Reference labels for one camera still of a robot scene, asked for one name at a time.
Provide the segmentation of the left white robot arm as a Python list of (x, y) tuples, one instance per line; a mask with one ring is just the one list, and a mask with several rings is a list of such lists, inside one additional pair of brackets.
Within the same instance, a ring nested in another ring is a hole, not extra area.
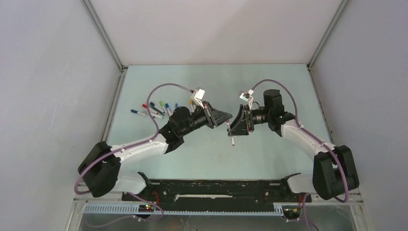
[(156, 134), (144, 140), (113, 146), (105, 141), (95, 144), (78, 172), (93, 197), (127, 192), (147, 200), (152, 194), (149, 179), (142, 172), (127, 173), (127, 167), (142, 159), (172, 152), (184, 143), (187, 134), (203, 126), (216, 128), (231, 118), (232, 114), (215, 109), (207, 101), (193, 112), (187, 107), (178, 107)]

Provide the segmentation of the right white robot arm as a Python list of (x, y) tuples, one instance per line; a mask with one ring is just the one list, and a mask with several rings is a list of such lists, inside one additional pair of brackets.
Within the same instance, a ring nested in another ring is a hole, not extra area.
[(246, 136), (255, 125), (267, 124), (280, 137), (291, 141), (313, 162), (312, 174), (292, 174), (280, 187), (285, 201), (294, 200), (299, 193), (316, 193), (324, 200), (337, 199), (342, 194), (359, 187), (359, 178), (352, 151), (346, 145), (325, 142), (306, 130), (296, 116), (285, 111), (279, 90), (263, 93), (264, 105), (252, 109), (253, 90), (242, 92), (240, 98), (247, 102), (240, 105), (239, 112), (229, 125), (228, 136)]

